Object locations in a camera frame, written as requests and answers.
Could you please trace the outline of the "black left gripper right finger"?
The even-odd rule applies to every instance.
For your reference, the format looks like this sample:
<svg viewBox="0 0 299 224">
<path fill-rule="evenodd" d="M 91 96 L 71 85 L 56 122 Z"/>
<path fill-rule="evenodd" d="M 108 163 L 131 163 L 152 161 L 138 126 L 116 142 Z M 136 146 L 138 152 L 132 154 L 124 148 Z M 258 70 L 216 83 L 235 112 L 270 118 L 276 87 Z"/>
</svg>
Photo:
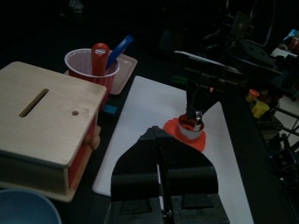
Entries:
<svg viewBox="0 0 299 224">
<path fill-rule="evenodd" d="M 158 155 L 167 223 L 230 224 L 216 170 L 203 153 L 174 137 L 162 137 Z"/>
</svg>

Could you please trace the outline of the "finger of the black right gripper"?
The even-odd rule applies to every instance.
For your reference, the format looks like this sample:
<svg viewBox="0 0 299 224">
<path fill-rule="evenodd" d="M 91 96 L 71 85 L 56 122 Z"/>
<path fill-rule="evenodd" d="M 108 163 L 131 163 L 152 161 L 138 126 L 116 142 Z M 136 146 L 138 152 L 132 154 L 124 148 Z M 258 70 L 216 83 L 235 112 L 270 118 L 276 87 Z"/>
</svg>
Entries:
<svg viewBox="0 0 299 224">
<path fill-rule="evenodd" d="M 194 82 L 187 83 L 186 94 L 187 94 L 187 106 L 186 106 L 186 114 L 190 120 L 195 120 L 198 115 L 198 109 L 195 108 L 196 94 L 199 88 Z"/>
<path fill-rule="evenodd" d="M 199 109 L 202 113 L 206 113 L 210 110 L 210 108 L 215 105 L 219 99 L 220 93 L 214 88 L 200 85 Z"/>
</svg>

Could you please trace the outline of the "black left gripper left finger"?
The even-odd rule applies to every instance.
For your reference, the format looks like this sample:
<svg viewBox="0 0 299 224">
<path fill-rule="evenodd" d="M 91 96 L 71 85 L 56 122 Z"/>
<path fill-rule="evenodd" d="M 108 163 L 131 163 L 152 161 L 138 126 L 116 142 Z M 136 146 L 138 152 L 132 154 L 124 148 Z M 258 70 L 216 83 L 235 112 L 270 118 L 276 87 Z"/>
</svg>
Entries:
<svg viewBox="0 0 299 224">
<path fill-rule="evenodd" d="M 116 161 L 106 224 L 162 224 L 155 161 L 155 131 L 150 128 Z"/>
</svg>

